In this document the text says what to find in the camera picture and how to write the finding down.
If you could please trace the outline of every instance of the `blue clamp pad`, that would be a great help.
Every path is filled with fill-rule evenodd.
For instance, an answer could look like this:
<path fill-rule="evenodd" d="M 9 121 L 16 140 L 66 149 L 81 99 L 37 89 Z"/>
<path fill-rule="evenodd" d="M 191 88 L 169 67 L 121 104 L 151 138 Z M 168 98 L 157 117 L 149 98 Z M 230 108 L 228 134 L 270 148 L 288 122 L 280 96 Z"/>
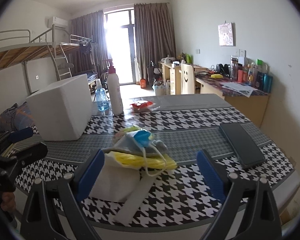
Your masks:
<path fill-rule="evenodd" d="M 86 199 L 105 164 L 105 154 L 102 150 L 92 150 L 88 160 L 74 172 L 71 188 L 78 202 Z"/>
<path fill-rule="evenodd" d="M 231 186 L 226 169 L 221 164 L 215 163 L 206 150 L 197 153 L 197 164 L 212 196 L 223 204 Z"/>
<path fill-rule="evenodd" d="M 31 127 L 24 128 L 20 131 L 10 133 L 8 140 L 11 143 L 17 143 L 24 139 L 30 138 L 33 135 L 33 130 Z"/>

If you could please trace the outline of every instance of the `brown curtain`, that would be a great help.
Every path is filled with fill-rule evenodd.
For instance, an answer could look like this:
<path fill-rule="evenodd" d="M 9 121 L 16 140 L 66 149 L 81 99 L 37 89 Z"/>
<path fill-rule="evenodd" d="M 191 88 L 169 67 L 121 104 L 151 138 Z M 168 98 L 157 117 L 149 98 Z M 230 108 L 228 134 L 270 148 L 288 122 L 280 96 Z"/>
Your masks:
<path fill-rule="evenodd" d="M 135 31 L 140 78 L 148 80 L 147 66 L 168 54 L 176 55 L 174 31 L 166 3 L 135 4 Z"/>
<path fill-rule="evenodd" d="M 102 70 L 107 67 L 104 60 L 108 58 L 103 11 L 101 10 L 73 19 L 71 21 L 71 33 L 87 38 L 92 37 L 93 41 L 96 43 L 94 61 L 100 76 Z M 80 51 L 77 51 L 72 53 L 70 59 L 74 64 L 74 73 L 94 69 L 94 66 L 91 64 L 90 55 L 85 55 L 80 53 Z"/>

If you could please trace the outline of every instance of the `white bottle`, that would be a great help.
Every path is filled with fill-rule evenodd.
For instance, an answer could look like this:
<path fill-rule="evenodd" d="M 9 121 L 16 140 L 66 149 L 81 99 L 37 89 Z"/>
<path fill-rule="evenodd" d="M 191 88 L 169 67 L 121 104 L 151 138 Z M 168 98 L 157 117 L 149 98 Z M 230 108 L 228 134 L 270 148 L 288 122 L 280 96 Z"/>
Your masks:
<path fill-rule="evenodd" d="M 112 65 L 112 60 L 109 60 L 109 74 L 108 74 L 108 91 L 112 106 L 112 113 L 119 115 L 123 113 L 123 104 L 120 93 L 120 84 L 118 75 L 115 73 L 115 68 Z"/>

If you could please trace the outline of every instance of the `desk drawer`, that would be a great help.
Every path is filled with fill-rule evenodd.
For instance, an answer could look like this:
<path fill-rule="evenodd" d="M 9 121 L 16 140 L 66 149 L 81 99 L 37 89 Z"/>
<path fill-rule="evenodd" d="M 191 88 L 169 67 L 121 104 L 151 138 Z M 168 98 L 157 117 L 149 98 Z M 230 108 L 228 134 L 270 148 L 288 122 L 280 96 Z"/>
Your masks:
<path fill-rule="evenodd" d="M 172 81 L 172 80 L 170 80 L 170 94 L 171 95 L 175 95 L 176 94 L 176 83 L 174 81 Z"/>
<path fill-rule="evenodd" d="M 176 82 L 176 70 L 170 69 L 170 82 Z"/>

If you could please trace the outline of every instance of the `metal railing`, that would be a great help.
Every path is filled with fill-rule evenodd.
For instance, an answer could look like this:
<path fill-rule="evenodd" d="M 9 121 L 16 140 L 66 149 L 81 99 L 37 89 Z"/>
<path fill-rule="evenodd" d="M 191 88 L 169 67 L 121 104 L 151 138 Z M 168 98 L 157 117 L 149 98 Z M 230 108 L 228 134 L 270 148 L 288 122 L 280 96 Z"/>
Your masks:
<path fill-rule="evenodd" d="M 28 32 L 29 36 L 9 37 L 9 38 L 5 38 L 5 39 L 0 39 L 0 41 L 11 40 L 11 39 L 20 39 L 20 38 L 28 38 L 29 42 L 31 42 L 30 30 L 27 30 L 27 29 L 18 29 L 18 30 L 0 31 L 0 33 L 8 33 L 8 32 Z"/>
<path fill-rule="evenodd" d="M 58 27 L 58 26 L 55 26 L 54 24 L 52 25 L 52 27 L 50 29 L 48 29 L 47 31 L 45 31 L 44 33 L 41 33 L 39 36 L 35 37 L 32 41 L 30 42 L 35 42 L 37 39 L 39 39 L 39 42 L 40 42 L 40 38 L 42 36 L 45 36 L 45 41 L 47 42 L 47 33 L 48 32 L 52 32 L 52 42 L 54 43 L 54 40 L 55 40 L 55 28 L 58 28 L 58 29 L 61 29 L 63 30 L 66 34 L 68 34 L 69 36 L 69 40 L 70 40 L 70 43 L 80 43 L 80 42 L 90 42 L 92 41 L 92 39 L 90 38 L 86 38 L 86 37 L 82 37 L 82 36 L 78 36 L 78 35 L 74 35 L 74 34 L 71 34 L 69 33 L 66 29 L 62 28 L 62 27 Z"/>
<path fill-rule="evenodd" d="M 0 41 L 10 40 L 10 39 L 19 39 L 19 38 L 28 38 L 29 43 L 36 42 L 36 40 L 38 40 L 38 39 L 39 39 L 39 42 L 41 42 L 41 37 L 44 36 L 44 40 L 45 40 L 45 42 L 47 42 L 47 33 L 51 32 L 52 46 L 53 46 L 53 48 L 55 48 L 56 47 L 56 44 L 55 44 L 55 29 L 56 28 L 63 30 L 69 36 L 70 43 L 78 44 L 78 43 L 87 43 L 87 42 L 92 41 L 92 39 L 90 39 L 90 38 L 71 34 L 66 29 L 55 26 L 54 24 L 52 25 L 52 27 L 50 29 L 46 30 L 44 33 L 41 33 L 39 36 L 35 37 L 33 40 L 31 40 L 30 30 L 27 30 L 27 29 L 0 31 L 0 33 L 21 32 L 21 31 L 26 31 L 29 33 L 28 36 L 9 37 L 9 38 L 0 39 Z"/>
<path fill-rule="evenodd" d="M 74 36 L 74 37 L 78 37 L 80 38 L 80 40 L 77 40 L 77 39 L 72 39 L 71 37 Z M 78 35 L 74 35 L 74 34 L 70 34 L 70 42 L 74 41 L 74 43 L 76 43 L 76 41 L 79 42 L 90 42 L 92 41 L 92 39 L 90 38 L 86 38 L 86 37 L 82 37 L 82 36 L 78 36 Z"/>

